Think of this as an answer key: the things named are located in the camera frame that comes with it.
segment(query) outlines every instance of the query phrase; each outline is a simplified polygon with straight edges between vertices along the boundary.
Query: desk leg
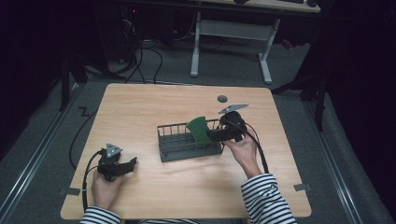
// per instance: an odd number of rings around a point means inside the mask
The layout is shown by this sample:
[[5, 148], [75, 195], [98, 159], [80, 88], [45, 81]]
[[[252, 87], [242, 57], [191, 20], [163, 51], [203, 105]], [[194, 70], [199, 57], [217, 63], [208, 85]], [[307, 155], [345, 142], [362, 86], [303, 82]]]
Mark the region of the desk leg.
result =
[[194, 52], [192, 53], [192, 63], [191, 63], [191, 76], [198, 76], [198, 66], [199, 66], [199, 37], [201, 32], [201, 12], [197, 12], [197, 22], [195, 28], [195, 46]]
[[268, 53], [270, 52], [271, 46], [274, 42], [274, 38], [275, 38], [277, 27], [279, 26], [279, 23], [280, 23], [280, 19], [275, 20], [274, 26], [271, 29], [271, 32], [270, 32], [270, 35], [269, 35], [269, 38], [267, 41], [267, 46], [265, 48], [265, 52], [259, 54], [260, 65], [262, 66], [262, 75], [264, 77], [264, 82], [266, 84], [272, 83], [270, 70], [268, 69], [268, 64], [267, 64], [267, 57], [268, 57]]

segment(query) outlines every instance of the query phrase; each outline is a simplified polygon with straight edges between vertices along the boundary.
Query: human hand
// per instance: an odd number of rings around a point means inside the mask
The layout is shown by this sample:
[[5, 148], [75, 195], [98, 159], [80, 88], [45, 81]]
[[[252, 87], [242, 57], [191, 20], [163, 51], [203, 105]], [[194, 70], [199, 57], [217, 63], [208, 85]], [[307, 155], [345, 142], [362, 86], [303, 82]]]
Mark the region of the human hand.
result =
[[116, 177], [113, 182], [105, 180], [102, 174], [97, 170], [93, 173], [92, 194], [93, 202], [96, 207], [109, 210], [111, 205], [116, 201], [119, 194], [120, 185], [122, 184], [125, 175]]
[[[247, 131], [254, 136], [252, 130], [247, 129]], [[262, 173], [256, 160], [256, 143], [248, 134], [244, 133], [244, 139], [242, 141], [234, 142], [232, 140], [227, 140], [222, 143], [231, 150], [235, 160], [241, 165], [242, 169], [244, 169], [247, 178]]]

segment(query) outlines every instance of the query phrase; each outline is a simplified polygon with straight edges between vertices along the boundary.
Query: metal rail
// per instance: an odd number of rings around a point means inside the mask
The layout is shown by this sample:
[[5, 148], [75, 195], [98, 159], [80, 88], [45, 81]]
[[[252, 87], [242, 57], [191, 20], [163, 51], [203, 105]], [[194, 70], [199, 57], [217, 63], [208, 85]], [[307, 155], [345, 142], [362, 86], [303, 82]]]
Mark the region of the metal rail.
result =
[[350, 194], [349, 188], [347, 187], [347, 184], [340, 170], [338, 169], [334, 157], [332, 156], [332, 152], [327, 143], [326, 137], [324, 133], [318, 129], [318, 126], [315, 122], [314, 108], [307, 101], [303, 102], [303, 107], [306, 113], [309, 115], [308, 116], [309, 120], [312, 124], [312, 127], [315, 129], [315, 133], [317, 134], [317, 138], [321, 144], [326, 166], [329, 169], [329, 173], [332, 178], [332, 182], [334, 183], [335, 189], [338, 193], [338, 197], [340, 198], [340, 201], [344, 206], [344, 209], [346, 211], [346, 216], [349, 219], [349, 223], [353, 223], [353, 224], [363, 223], [359, 211], [353, 201], [352, 195]]
[[67, 111], [69, 110], [71, 104], [82, 92], [82, 89], [83, 86], [75, 84], [72, 89], [72, 99], [70, 103], [64, 110], [58, 111], [58, 114], [56, 115], [54, 121], [51, 123], [46, 133], [44, 134], [41, 142], [35, 149], [35, 153], [33, 154], [32, 158], [25, 166], [23, 172], [21, 173], [11, 192], [8, 194], [7, 198], [1, 205], [0, 223], [8, 223], [8, 220], [10, 219], [14, 209], [18, 205], [18, 202], [23, 196], [23, 193], [29, 187], [29, 184], [35, 176], [36, 171], [38, 170], [41, 162], [44, 160], [47, 152], [49, 151], [52, 139], [59, 130], [59, 127], [64, 120], [65, 115], [67, 114]]

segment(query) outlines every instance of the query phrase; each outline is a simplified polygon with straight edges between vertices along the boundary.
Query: wire basket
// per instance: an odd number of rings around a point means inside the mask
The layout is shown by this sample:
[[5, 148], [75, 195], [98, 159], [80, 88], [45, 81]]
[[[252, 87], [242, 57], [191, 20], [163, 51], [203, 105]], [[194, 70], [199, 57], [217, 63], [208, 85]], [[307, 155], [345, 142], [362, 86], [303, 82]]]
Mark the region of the wire basket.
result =
[[[219, 126], [218, 119], [206, 121], [209, 130]], [[187, 123], [157, 127], [161, 161], [177, 161], [222, 153], [220, 142], [195, 143]]]

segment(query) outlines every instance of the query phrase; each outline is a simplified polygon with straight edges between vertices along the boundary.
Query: black and white striped shirt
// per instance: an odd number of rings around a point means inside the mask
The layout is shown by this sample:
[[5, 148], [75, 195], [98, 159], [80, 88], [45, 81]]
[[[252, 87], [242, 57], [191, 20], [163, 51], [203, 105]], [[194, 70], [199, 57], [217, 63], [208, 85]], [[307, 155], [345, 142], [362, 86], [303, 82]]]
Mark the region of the black and white striped shirt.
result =
[[[273, 175], [256, 175], [247, 180], [241, 187], [242, 196], [250, 220], [254, 224], [287, 224], [297, 223], [291, 214], [288, 203], [280, 194]], [[80, 224], [119, 224], [120, 217], [112, 212], [89, 207]], [[141, 220], [139, 224], [182, 223], [199, 224], [191, 219]]]

